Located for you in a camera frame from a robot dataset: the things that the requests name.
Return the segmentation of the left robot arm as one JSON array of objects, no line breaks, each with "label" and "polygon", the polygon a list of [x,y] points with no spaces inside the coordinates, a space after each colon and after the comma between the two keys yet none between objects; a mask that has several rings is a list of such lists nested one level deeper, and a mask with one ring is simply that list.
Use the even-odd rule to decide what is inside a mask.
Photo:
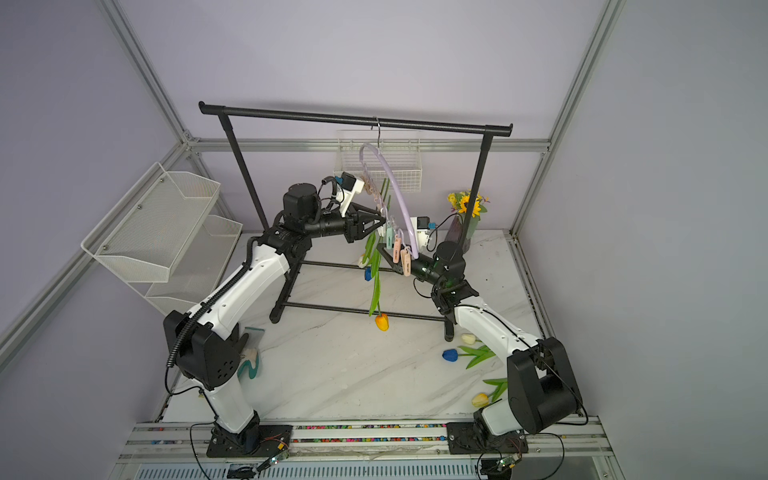
[{"label": "left robot arm", "polygon": [[355,203],[364,180],[343,175],[323,182],[332,187],[328,200],[315,185],[292,185],[272,226],[248,239],[240,267],[201,302],[185,312],[173,310],[163,321],[166,366],[178,367],[203,390],[215,424],[231,435],[258,427],[237,378],[246,342],[240,322],[247,311],[278,280],[284,283],[281,295],[290,294],[313,239],[342,236],[353,243],[385,222],[377,210]]}]

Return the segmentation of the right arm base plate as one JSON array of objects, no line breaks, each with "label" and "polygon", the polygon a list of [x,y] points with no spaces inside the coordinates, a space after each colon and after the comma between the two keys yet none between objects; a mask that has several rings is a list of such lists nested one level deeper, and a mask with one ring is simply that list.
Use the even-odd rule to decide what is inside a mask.
[{"label": "right arm base plate", "polygon": [[482,453],[525,454],[528,443],[522,431],[492,434],[475,422],[446,424],[447,444],[452,455]]}]

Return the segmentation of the lilac clip hanger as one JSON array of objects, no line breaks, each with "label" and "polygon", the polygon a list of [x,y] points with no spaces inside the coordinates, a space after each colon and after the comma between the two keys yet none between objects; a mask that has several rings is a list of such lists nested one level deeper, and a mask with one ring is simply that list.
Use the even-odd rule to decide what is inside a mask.
[{"label": "lilac clip hanger", "polygon": [[[386,196],[383,212],[386,214],[387,230],[385,233],[385,243],[388,248],[395,251],[400,248],[408,247],[411,252],[411,259],[418,258],[420,252],[416,244],[415,230],[411,222],[411,215],[403,191],[401,189],[400,178],[393,170],[387,157],[383,154],[381,148],[381,129],[382,120],[374,116],[374,125],[377,133],[376,145],[363,143],[358,152],[358,161],[362,167],[363,178],[371,189],[371,195],[378,196],[384,179],[390,181],[388,194]],[[404,276],[411,276],[410,270],[399,270]]]}]

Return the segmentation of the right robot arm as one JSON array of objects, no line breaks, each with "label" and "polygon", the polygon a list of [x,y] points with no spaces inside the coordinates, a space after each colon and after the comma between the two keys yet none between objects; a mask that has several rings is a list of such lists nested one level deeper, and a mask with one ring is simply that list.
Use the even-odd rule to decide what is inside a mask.
[{"label": "right robot arm", "polygon": [[523,330],[492,309],[466,279],[458,243],[442,242],[433,256],[411,259],[393,255],[382,244],[377,251],[395,272],[430,284],[430,298],[446,321],[475,335],[506,363],[507,399],[479,409],[480,429],[493,436],[538,434],[585,410],[565,346]]}]

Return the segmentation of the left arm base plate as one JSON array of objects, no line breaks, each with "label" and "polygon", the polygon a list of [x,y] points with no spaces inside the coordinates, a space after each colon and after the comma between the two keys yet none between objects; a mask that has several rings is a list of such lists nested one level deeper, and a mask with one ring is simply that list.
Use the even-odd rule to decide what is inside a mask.
[{"label": "left arm base plate", "polygon": [[215,424],[206,456],[209,458],[268,458],[286,451],[293,427],[287,424],[256,425],[239,434]]}]

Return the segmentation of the blue tulip group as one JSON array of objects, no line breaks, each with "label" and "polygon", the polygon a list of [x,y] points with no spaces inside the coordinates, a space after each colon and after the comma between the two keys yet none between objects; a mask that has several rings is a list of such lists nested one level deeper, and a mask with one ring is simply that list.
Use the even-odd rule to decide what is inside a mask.
[{"label": "blue tulip group", "polygon": [[454,349],[447,349],[442,352],[441,356],[448,362],[458,362],[460,359],[467,359],[466,369],[471,369],[482,362],[494,358],[496,354],[488,346],[481,345],[478,348],[460,346]]},{"label": "blue tulip group", "polygon": [[[390,181],[388,179],[384,179],[382,182],[382,186],[380,189],[380,193],[378,196],[374,197],[374,203],[376,205],[376,208],[378,210],[378,213],[382,216],[386,216],[386,214],[383,212],[383,207],[385,204],[386,196],[388,194],[388,189],[390,186]],[[387,224],[383,224],[382,226],[379,226],[376,229],[375,233],[372,233],[366,242],[365,252],[363,256],[361,257],[363,268],[365,269],[365,279],[367,281],[372,280],[375,275],[373,273],[373,257],[374,254],[377,252],[377,245],[382,241],[382,238],[385,236],[387,230]]]}]

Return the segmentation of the yellow tulip group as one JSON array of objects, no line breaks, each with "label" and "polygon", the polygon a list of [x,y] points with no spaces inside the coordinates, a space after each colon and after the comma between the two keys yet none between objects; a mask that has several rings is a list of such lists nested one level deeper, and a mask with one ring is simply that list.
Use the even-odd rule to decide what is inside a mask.
[{"label": "yellow tulip group", "polygon": [[381,262],[382,257],[377,251],[373,257],[375,277],[370,280],[373,283],[373,290],[368,315],[374,319],[374,323],[380,331],[386,332],[390,328],[390,323],[389,316],[381,309]]}]

